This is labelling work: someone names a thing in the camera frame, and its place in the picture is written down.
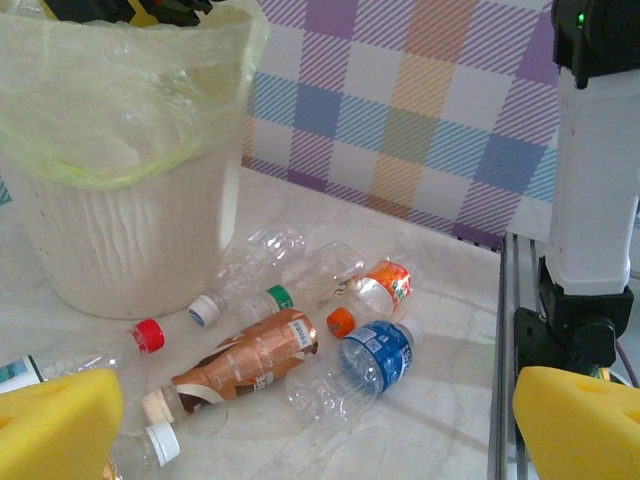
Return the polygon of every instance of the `plastic garbage bag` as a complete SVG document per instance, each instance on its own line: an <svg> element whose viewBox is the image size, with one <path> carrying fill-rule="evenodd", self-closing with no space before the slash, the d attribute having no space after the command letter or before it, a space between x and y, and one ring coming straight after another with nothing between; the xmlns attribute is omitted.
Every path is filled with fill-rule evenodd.
<svg viewBox="0 0 640 480"><path fill-rule="evenodd" d="M34 177L98 190L206 155L244 114L268 31L255 0L194 28L0 13L0 149Z"/></svg>

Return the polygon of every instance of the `clear plastic bottle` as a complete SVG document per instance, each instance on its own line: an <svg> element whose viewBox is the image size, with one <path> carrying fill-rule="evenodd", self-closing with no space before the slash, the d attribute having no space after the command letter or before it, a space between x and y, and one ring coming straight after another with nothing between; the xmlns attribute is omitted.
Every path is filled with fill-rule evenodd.
<svg viewBox="0 0 640 480"><path fill-rule="evenodd" d="M318 351L309 318L292 308L278 312L224 340L189 371L142 401L149 424L181 421L269 386Z"/></svg>
<svg viewBox="0 0 640 480"><path fill-rule="evenodd" d="M285 379L289 401L306 423L327 434L351 429L376 397L408 371L422 329L413 323L370 322Z"/></svg>
<svg viewBox="0 0 640 480"><path fill-rule="evenodd" d="M358 279L342 305L327 317L327 326L334 336L344 338L358 325L390 320L394 312L398 312L394 320L399 320L406 313L410 295L411 272L387 257Z"/></svg>
<svg viewBox="0 0 640 480"><path fill-rule="evenodd" d="M118 435L102 480L157 479L160 469L180 454L180 442L168 422L145 428L137 436Z"/></svg>
<svg viewBox="0 0 640 480"><path fill-rule="evenodd" d="M310 315L344 295L363 271L359 253L343 243L331 243L288 267L281 283L244 300L238 316L249 324L286 308Z"/></svg>
<svg viewBox="0 0 640 480"><path fill-rule="evenodd" d="M7 10L7 13L22 17L39 18L42 20L46 20L47 18L44 13L44 8L42 8L42 4L39 0L21 0L14 7L10 7Z"/></svg>
<svg viewBox="0 0 640 480"><path fill-rule="evenodd" d="M162 329L151 318L129 331L70 335L50 349L0 367L0 393L83 370L122 369L141 353L153 353L163 346Z"/></svg>
<svg viewBox="0 0 640 480"><path fill-rule="evenodd" d="M260 229L223 261L211 290L189 307L191 317L199 325L211 325L242 298L277 281L304 250L304 237L291 225L276 222Z"/></svg>

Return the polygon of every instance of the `plaid wall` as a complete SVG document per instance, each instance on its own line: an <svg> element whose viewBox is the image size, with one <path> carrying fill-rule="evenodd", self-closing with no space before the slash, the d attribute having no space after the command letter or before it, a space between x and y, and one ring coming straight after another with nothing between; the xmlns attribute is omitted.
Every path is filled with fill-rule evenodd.
<svg viewBox="0 0 640 480"><path fill-rule="evenodd" d="M550 211L547 0L261 3L245 166L490 247Z"/></svg>

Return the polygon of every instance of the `bottle cap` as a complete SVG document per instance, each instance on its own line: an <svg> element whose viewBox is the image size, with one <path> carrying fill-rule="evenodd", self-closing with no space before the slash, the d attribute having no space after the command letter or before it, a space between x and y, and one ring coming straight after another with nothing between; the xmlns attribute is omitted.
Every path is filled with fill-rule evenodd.
<svg viewBox="0 0 640 480"><path fill-rule="evenodd" d="M180 444L169 422L160 422L145 428L158 456L158 463L164 466L180 455Z"/></svg>
<svg viewBox="0 0 640 480"><path fill-rule="evenodd" d="M131 329L142 353L157 352L164 346L164 333L153 318L143 320Z"/></svg>
<svg viewBox="0 0 640 480"><path fill-rule="evenodd" d="M340 307L327 317L329 331L337 338L344 338L356 328L356 319L346 308Z"/></svg>
<svg viewBox="0 0 640 480"><path fill-rule="evenodd" d="M189 306L189 313L196 323L202 327L208 327L220 317L220 308L206 295L200 295Z"/></svg>
<svg viewBox="0 0 640 480"><path fill-rule="evenodd" d="M144 416L147 417L147 421L152 425L161 422L173 423L174 421L171 409L167 405L167 400L164 398L161 389L145 395L142 399L142 410L144 410Z"/></svg>
<svg viewBox="0 0 640 480"><path fill-rule="evenodd" d="M406 328L411 334L411 338L409 339L409 341L413 340L413 343L411 344L412 348L416 343L422 342L422 339L424 338L422 324L417 322L415 318L405 317L398 325Z"/></svg>
<svg viewBox="0 0 640 480"><path fill-rule="evenodd" d="M238 313L242 322L247 326L258 323L260 320L264 320L273 315L273 311L267 301L259 296L252 297L243 302L238 309Z"/></svg>

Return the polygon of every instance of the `black cable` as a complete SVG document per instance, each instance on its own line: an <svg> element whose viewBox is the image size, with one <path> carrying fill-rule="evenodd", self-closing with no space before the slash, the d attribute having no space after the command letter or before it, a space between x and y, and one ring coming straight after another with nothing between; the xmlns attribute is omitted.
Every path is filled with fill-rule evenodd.
<svg viewBox="0 0 640 480"><path fill-rule="evenodd" d="M631 366L631 362L629 361L629 357L625 353L620 342L616 340L616 352L620 355L620 360L622 360L622 364L624 368L627 370L627 375L629 375L629 380L631 380L631 385L638 388L640 385L638 384L638 378L636 377L636 372L633 371L633 367Z"/></svg>

